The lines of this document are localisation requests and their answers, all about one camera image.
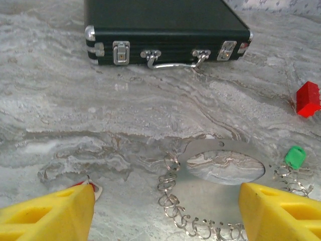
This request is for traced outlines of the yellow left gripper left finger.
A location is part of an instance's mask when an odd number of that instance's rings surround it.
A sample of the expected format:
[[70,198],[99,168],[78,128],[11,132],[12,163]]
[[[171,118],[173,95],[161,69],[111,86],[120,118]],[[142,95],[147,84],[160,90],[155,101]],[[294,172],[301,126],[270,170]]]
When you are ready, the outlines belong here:
[[1,240],[87,240],[95,196],[90,184],[1,209]]

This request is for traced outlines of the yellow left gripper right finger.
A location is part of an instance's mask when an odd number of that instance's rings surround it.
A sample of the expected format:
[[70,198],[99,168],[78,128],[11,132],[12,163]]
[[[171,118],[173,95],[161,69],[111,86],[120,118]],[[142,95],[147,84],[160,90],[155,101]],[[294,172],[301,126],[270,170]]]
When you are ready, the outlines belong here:
[[320,201],[243,183],[238,204],[249,240],[320,240]]

